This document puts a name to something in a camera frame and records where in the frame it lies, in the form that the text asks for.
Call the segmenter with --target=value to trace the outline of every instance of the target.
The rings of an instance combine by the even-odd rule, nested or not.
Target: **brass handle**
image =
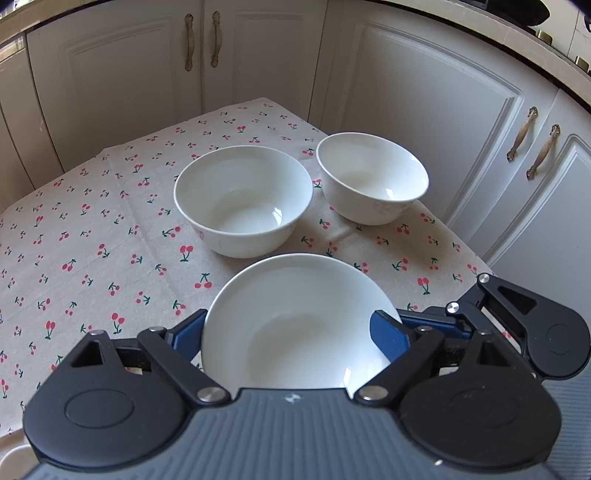
[[[213,18],[213,29],[216,33],[216,46],[213,49],[212,55],[212,67],[217,67],[218,60],[217,57],[222,49],[222,27],[220,26],[220,12],[217,10],[212,15]]]
[[[560,125],[559,124],[552,125],[552,130],[550,131],[549,139],[546,140],[546,143],[544,144],[544,146],[542,147],[542,150],[540,150],[540,153],[538,154],[538,158],[535,159],[534,164],[528,169],[528,171],[525,174],[525,176],[527,176],[528,180],[534,179],[535,174],[538,170],[538,167],[544,161],[544,159],[546,158],[546,155],[548,155],[548,152],[550,151],[552,144],[555,142],[556,138],[559,135],[560,135]]]
[[[185,15],[185,25],[187,27],[187,60],[185,61],[185,70],[188,72],[193,68],[193,52],[195,52],[195,33],[193,33],[193,16]]]
[[[531,124],[534,123],[534,120],[537,116],[538,116],[538,109],[535,106],[533,106],[532,108],[530,108],[530,112],[527,115],[527,120],[525,121],[523,127],[521,127],[521,130],[519,130],[519,133],[517,133],[517,136],[515,137],[515,142],[513,143],[513,146],[507,152],[507,160],[508,161],[513,161],[513,159],[515,158],[515,154],[517,153],[517,149],[521,145],[521,142],[523,142],[523,139],[525,138],[527,131],[530,129]]]

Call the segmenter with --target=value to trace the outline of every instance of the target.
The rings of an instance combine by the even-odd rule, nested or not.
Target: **bowl rim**
[[[264,264],[270,263],[270,262],[282,261],[284,259],[288,259],[289,260],[291,258],[309,258],[311,260],[314,259],[316,261],[321,261],[321,262],[322,261],[328,262],[328,263],[332,262],[332,263],[337,263],[337,264],[343,266],[344,268],[348,268],[349,270],[354,270],[357,274],[362,275],[363,278],[366,278],[378,290],[381,290],[382,291],[382,293],[384,294],[384,296],[386,297],[386,299],[389,301],[390,305],[392,306],[392,313],[390,315],[395,320],[401,322],[400,316],[398,314],[398,310],[396,309],[396,305],[394,305],[394,303],[392,302],[392,299],[390,298],[390,296],[386,292],[384,292],[384,290],[374,281],[373,278],[368,277],[363,272],[360,272],[354,266],[352,266],[352,265],[350,265],[350,264],[348,264],[346,262],[343,262],[342,260],[339,260],[338,258],[327,257],[326,255],[320,255],[320,254],[312,254],[312,253],[306,253],[306,252],[296,252],[296,253],[291,253],[291,254],[273,255],[271,257],[264,258],[263,260],[259,260],[258,262],[254,262],[252,265],[249,265],[246,268],[244,268],[243,270],[240,270],[240,272],[238,272],[230,280],[228,280],[228,282],[217,293],[217,295],[213,299],[213,302],[212,302],[211,306],[207,310],[207,314],[205,315],[205,321],[203,323],[203,331],[202,331],[202,335],[201,335],[202,340],[204,338],[205,331],[207,329],[207,323],[208,323],[208,321],[210,321],[209,320],[209,316],[210,316],[211,312],[214,311],[214,308],[216,307],[216,305],[218,303],[222,302],[222,300],[221,300],[222,296],[224,295],[226,289],[230,289],[231,288],[232,283],[240,280],[241,277],[243,277],[245,275],[248,275],[248,273],[250,272],[250,270],[254,270],[256,268],[260,268],[261,265],[264,265]],[[206,369],[205,359],[204,359],[204,355],[203,355],[203,341],[202,341],[202,348],[201,348],[201,366],[203,367],[203,370]]]
[[[411,156],[413,156],[417,161],[418,164],[421,166],[421,168],[423,169],[423,171],[425,172],[425,175],[427,177],[427,184],[425,185],[425,189],[419,194],[416,195],[414,197],[410,197],[408,199],[404,199],[404,200],[391,200],[391,199],[384,199],[384,198],[379,198],[379,197],[373,197],[371,195],[368,195],[367,193],[364,193],[360,190],[354,189],[353,187],[347,185],[346,183],[342,182],[341,180],[339,180],[337,177],[335,177],[322,163],[322,160],[320,159],[320,147],[322,146],[322,144],[325,142],[325,140],[328,140],[329,138],[333,138],[333,137],[338,137],[340,135],[362,135],[364,137],[372,137],[372,138],[377,138],[380,141],[385,141],[387,143],[390,143],[392,145],[396,145],[397,147],[402,148],[405,152],[409,153]],[[425,165],[423,165],[423,163],[416,157],[416,155],[414,155],[411,151],[408,151],[406,148],[404,148],[402,145],[397,144],[396,142],[393,142],[391,140],[388,140],[387,138],[384,137],[380,137],[378,135],[372,135],[372,134],[367,134],[364,132],[338,132],[332,135],[328,135],[326,137],[324,137],[322,140],[320,140],[320,142],[318,143],[318,145],[316,146],[316,160],[318,162],[318,165],[320,165],[320,168],[322,168],[322,170],[324,170],[324,173],[326,173],[331,179],[333,179],[336,183],[338,183],[339,185],[343,186],[344,188],[346,188],[347,190],[349,190],[350,192],[355,192],[358,195],[361,195],[367,199],[370,200],[377,200],[379,202],[384,202],[384,203],[392,203],[392,204],[396,204],[396,203],[408,203],[408,202],[413,202],[415,200],[418,200],[419,198],[421,198],[423,195],[425,195],[425,193],[427,192],[428,188],[429,188],[429,172],[427,171],[427,169],[425,168]]]
[[[305,174],[307,175],[307,177],[310,179],[310,184],[309,184],[310,187],[309,187],[308,201],[306,202],[306,205],[301,210],[301,212],[298,215],[296,215],[294,218],[292,218],[292,220],[290,220],[289,222],[286,222],[286,223],[282,223],[280,225],[277,225],[277,227],[273,227],[273,228],[271,228],[269,230],[263,230],[263,231],[260,231],[260,232],[245,232],[245,233],[234,233],[234,232],[226,232],[224,230],[217,230],[215,228],[211,228],[211,227],[202,225],[201,223],[198,223],[195,220],[193,220],[191,217],[189,217],[189,215],[187,215],[183,211],[183,209],[180,207],[180,205],[178,204],[178,200],[177,200],[178,180],[183,175],[183,173],[186,170],[188,170],[189,167],[191,167],[194,163],[202,160],[203,158],[207,157],[208,155],[217,153],[220,150],[228,150],[228,149],[231,149],[231,148],[261,148],[261,149],[265,149],[265,150],[272,150],[272,151],[278,152],[278,153],[280,153],[282,155],[286,155],[291,160],[293,160],[294,162],[296,162],[299,165],[299,167],[305,172]],[[207,153],[201,155],[199,158],[195,158],[195,160],[193,160],[189,165],[187,165],[185,168],[182,169],[181,173],[178,174],[177,181],[174,183],[174,189],[173,189],[174,204],[176,205],[178,211],[181,212],[181,215],[183,215],[193,226],[195,226],[196,228],[198,228],[200,230],[203,230],[205,232],[216,233],[218,235],[224,235],[224,236],[228,236],[228,237],[232,237],[232,238],[252,238],[252,237],[258,237],[258,236],[268,235],[269,233],[274,233],[274,232],[276,232],[278,230],[281,230],[281,229],[290,227],[291,225],[293,225],[294,223],[296,223],[301,218],[302,215],[304,215],[304,213],[306,212],[306,210],[310,206],[310,203],[312,202],[312,197],[313,196],[314,196],[314,188],[312,186],[312,179],[310,177],[310,174],[306,170],[305,166],[303,166],[301,164],[301,162],[297,158],[294,158],[291,155],[289,155],[289,153],[286,153],[286,152],[284,152],[282,150],[278,150],[277,148],[266,147],[264,145],[228,145],[227,147],[222,147],[222,148],[218,148],[217,150],[213,150],[211,152],[207,152]]]

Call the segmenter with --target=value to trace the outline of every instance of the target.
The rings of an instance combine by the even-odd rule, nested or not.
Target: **cabinet panel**
[[[536,125],[507,162],[530,106],[546,115],[557,88],[489,44],[385,5],[346,0],[336,43],[323,130],[413,152],[430,176],[422,201],[470,238],[531,144]]]
[[[12,141],[35,188],[64,171],[51,143],[37,101],[27,51],[20,50],[0,64],[0,104]]]
[[[577,310],[591,325],[587,284],[579,278],[591,269],[591,118],[560,92],[548,132],[552,124],[560,125],[559,140],[536,177],[528,181],[525,172],[537,148],[493,211],[517,214],[486,259],[497,275]],[[541,149],[548,135],[540,137]]]
[[[66,170],[101,149],[201,113],[199,45],[185,67],[184,17],[198,0],[118,0],[28,34],[47,126]]]
[[[267,97],[308,117],[326,0],[207,0],[204,38],[204,107]],[[223,36],[216,67],[213,13]]]
[[[20,158],[10,133],[6,127],[4,117],[0,115],[0,215],[14,202],[31,193],[34,188],[27,172],[22,166]]]

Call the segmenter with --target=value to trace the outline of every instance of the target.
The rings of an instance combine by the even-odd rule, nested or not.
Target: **cherry print tablecloth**
[[[314,198],[276,253],[347,262],[398,308],[445,305],[489,271],[419,202],[386,226],[340,217],[317,180],[314,150],[324,137],[258,99],[107,148],[8,208],[0,216],[0,436],[21,427],[27,401],[88,331],[124,338],[172,327],[255,261],[208,250],[175,209],[178,174],[213,149],[267,145],[300,160]]]

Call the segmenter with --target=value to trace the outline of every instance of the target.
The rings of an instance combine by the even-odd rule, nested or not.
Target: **white ceramic bowl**
[[[342,216],[364,225],[396,219],[425,194],[429,176],[408,150],[374,135],[344,132],[316,148],[322,191]]]
[[[0,480],[20,480],[38,464],[30,445],[13,448],[0,462]]]
[[[386,294],[334,258],[288,254],[241,271],[214,299],[205,319],[205,373],[234,397],[241,387],[355,391],[389,365],[369,335]]]
[[[174,203],[209,248],[252,258],[287,240],[312,200],[312,188],[295,158],[242,145],[191,162],[174,185]]]

